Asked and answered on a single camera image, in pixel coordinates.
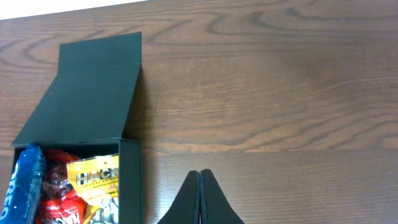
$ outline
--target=gift box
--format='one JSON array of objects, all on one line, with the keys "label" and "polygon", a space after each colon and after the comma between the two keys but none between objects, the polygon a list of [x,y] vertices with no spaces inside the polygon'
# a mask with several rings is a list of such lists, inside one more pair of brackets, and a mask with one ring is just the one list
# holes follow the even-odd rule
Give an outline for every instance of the gift box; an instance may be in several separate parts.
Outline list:
[{"label": "gift box", "polygon": [[12,143],[80,158],[119,153],[119,223],[142,223],[141,145],[123,138],[141,71],[141,33],[60,45],[58,72]]}]

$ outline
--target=wooden table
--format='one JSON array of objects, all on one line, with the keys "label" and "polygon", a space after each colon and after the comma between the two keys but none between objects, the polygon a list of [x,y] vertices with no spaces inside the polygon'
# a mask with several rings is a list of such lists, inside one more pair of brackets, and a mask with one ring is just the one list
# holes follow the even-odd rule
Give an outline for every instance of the wooden table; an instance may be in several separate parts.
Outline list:
[{"label": "wooden table", "polygon": [[398,223],[398,3],[147,1],[0,21],[0,197],[59,44],[143,32],[145,223],[210,168],[246,223]]}]

